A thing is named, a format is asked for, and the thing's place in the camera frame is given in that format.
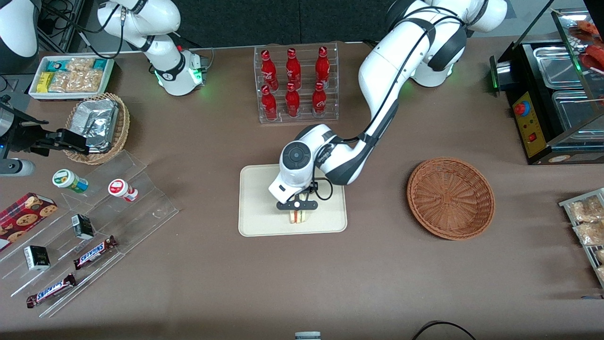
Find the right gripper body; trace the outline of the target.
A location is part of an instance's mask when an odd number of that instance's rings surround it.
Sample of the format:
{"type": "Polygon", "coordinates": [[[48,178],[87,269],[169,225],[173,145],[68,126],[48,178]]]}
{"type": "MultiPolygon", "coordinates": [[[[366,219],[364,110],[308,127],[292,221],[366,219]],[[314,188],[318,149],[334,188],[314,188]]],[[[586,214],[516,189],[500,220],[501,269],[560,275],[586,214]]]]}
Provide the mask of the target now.
{"type": "Polygon", "coordinates": [[[32,161],[9,158],[8,155],[10,152],[30,152],[30,148],[46,136],[41,128],[46,124],[46,120],[32,118],[20,111],[1,112],[0,176],[25,177],[35,172],[36,165],[32,161]]]}

